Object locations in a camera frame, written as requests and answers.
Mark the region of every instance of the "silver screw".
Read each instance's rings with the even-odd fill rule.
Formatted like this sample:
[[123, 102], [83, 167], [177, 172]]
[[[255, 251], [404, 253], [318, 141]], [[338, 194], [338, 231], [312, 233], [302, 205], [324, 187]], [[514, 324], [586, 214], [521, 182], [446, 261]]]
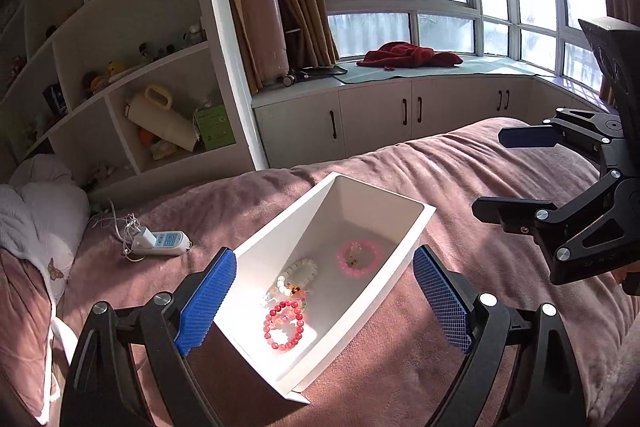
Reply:
[[162, 292], [154, 295], [154, 303], [157, 304], [158, 306], [165, 306], [169, 304], [170, 300], [171, 300], [171, 295], [166, 292]]
[[107, 303], [104, 301], [96, 302], [94, 304], [94, 313], [96, 315], [102, 315], [105, 311], [107, 311]]
[[491, 295], [491, 293], [483, 293], [480, 296], [480, 302], [485, 306], [489, 306], [489, 308], [495, 306], [498, 303], [498, 299], [495, 298], [495, 295]]
[[542, 304], [542, 312], [549, 317], [553, 317], [557, 313], [556, 307], [552, 304]]
[[556, 252], [556, 257], [558, 257], [558, 261], [566, 261], [571, 257], [571, 252], [568, 248], [558, 248]]

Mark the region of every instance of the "power strip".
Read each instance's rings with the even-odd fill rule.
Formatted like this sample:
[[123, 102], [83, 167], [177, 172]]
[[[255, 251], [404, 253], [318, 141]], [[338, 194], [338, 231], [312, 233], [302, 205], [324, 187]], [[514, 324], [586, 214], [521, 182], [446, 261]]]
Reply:
[[176, 257], [187, 253], [193, 243], [180, 230], [151, 232], [142, 227], [131, 243], [131, 251], [139, 255], [165, 255]]

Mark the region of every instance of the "bed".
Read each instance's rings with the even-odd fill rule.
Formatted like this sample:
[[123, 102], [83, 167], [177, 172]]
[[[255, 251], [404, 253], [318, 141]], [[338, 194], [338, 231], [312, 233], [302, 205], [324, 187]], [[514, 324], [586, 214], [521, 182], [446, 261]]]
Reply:
[[[531, 238], [507, 235], [475, 220], [470, 206], [479, 196], [565, 203], [597, 179], [593, 166], [560, 146], [503, 149], [497, 133], [515, 124], [521, 123], [487, 120], [338, 162], [250, 172], [147, 203], [135, 209], [143, 223], [155, 230], [184, 230], [194, 247], [181, 257], [130, 263], [109, 229], [87, 229], [58, 316], [79, 334], [95, 301], [130, 307], [156, 292], [174, 290], [185, 275], [204, 269], [219, 247], [237, 247], [337, 171], [436, 206], [421, 241], [479, 291], [525, 309], [555, 303], [574, 346], [590, 424], [604, 426], [638, 379], [640, 301], [625, 295], [610, 274], [555, 287]], [[144, 352], [134, 355], [155, 422], [171, 425]], [[508, 348], [478, 425], [494, 421], [513, 355]], [[54, 361], [62, 385], [66, 362], [59, 351], [54, 350]], [[304, 392], [311, 405], [281, 399], [215, 325], [202, 347], [188, 356], [225, 425], [250, 427], [422, 426], [461, 361], [459, 350], [447, 345], [411, 267], [350, 345]], [[52, 405], [51, 426], [58, 425], [59, 409], [60, 400]]]

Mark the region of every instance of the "window sill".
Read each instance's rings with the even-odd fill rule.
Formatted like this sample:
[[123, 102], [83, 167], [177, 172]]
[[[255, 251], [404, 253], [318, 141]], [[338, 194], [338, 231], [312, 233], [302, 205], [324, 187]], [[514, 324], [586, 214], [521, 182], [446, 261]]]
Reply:
[[265, 87], [252, 98], [252, 108], [263, 107], [273, 103], [285, 102], [296, 98], [303, 98], [314, 94], [322, 94], [343, 89], [353, 89], [363, 87], [368, 82], [402, 82], [411, 78], [424, 78], [426, 76], [446, 76], [450, 74], [508, 74], [512, 76], [533, 76], [540, 82], [548, 82], [558, 89], [565, 90], [583, 99], [585, 102], [599, 107], [602, 111], [617, 114], [617, 111], [605, 104], [598, 98], [598, 95], [588, 88], [573, 82], [568, 78], [553, 76], [548, 71], [537, 68], [525, 62], [517, 62], [507, 57], [484, 56], [465, 57], [465, 62], [455, 68], [420, 68], [419, 70], [408, 70], [398, 68], [394, 71], [384, 71], [382, 68], [361, 68], [355, 62], [341, 62], [341, 67], [357, 73], [358, 79], [355, 83], [344, 83], [340, 80], [345, 75], [327, 76], [299, 82], [291, 87], [284, 87], [282, 84]]

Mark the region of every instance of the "white storage bin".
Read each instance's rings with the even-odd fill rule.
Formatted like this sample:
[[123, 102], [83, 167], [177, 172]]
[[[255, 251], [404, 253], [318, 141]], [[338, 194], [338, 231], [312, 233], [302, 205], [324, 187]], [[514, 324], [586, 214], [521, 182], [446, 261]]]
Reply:
[[[300, 392], [388, 295], [434, 211], [428, 204], [332, 172], [235, 250], [238, 274], [216, 325], [278, 393], [308, 403]], [[378, 267], [360, 279], [347, 277], [337, 262], [338, 251], [351, 241], [373, 241], [383, 252]], [[318, 265], [307, 287], [303, 338], [289, 351], [274, 350], [262, 331], [271, 308], [262, 298], [299, 259]], [[284, 341], [280, 330], [271, 333], [276, 342]]]

